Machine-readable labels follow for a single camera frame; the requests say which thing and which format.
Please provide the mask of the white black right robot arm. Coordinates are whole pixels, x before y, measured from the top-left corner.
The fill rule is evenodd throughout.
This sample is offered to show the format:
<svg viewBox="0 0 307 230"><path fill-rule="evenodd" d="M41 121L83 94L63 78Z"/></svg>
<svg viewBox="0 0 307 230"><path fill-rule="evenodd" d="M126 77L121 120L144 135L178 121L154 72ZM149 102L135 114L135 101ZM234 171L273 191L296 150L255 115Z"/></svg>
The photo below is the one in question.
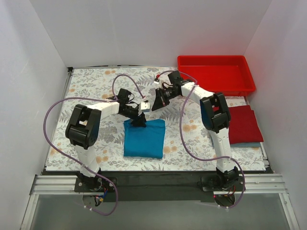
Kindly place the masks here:
<svg viewBox="0 0 307 230"><path fill-rule="evenodd" d="M197 103L201 111L201 120L208 130L213 141L216 156L216 176L211 180L210 186L228 190L239 180L239 165L232 157L229 141L229 125L231 115L223 93L207 91L197 84L196 79L189 76L182 78L180 71L165 71L169 83L160 79L157 74L154 82L158 84L155 90L155 101L152 110L161 109L170 104L170 100L183 96Z"/></svg>

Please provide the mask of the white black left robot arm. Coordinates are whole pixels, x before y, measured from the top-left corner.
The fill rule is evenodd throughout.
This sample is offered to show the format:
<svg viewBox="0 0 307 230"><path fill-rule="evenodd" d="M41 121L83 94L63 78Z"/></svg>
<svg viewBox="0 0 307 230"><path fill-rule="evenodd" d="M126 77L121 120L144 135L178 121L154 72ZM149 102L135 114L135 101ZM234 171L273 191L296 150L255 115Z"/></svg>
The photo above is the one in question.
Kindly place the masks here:
<svg viewBox="0 0 307 230"><path fill-rule="evenodd" d="M130 100L131 96L130 91L120 89L118 95L107 98L105 102L88 106L78 104L74 107L65 136L74 146L78 161L82 164L77 177L90 191L99 191L103 186L103 179L97 176L101 170L93 148L98 138L100 121L119 114L129 118L133 127L146 127L144 113L150 110L150 103L143 98L133 107L131 104L134 101Z"/></svg>

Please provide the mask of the teal blue t shirt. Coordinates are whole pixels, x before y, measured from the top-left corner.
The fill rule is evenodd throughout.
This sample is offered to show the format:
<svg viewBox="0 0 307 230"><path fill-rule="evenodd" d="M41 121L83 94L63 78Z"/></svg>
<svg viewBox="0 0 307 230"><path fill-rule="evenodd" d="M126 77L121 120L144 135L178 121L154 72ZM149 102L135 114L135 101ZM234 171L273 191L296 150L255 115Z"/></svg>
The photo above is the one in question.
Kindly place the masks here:
<svg viewBox="0 0 307 230"><path fill-rule="evenodd" d="M124 122L124 157L163 158L165 121L147 121L146 127L133 127L130 121Z"/></svg>

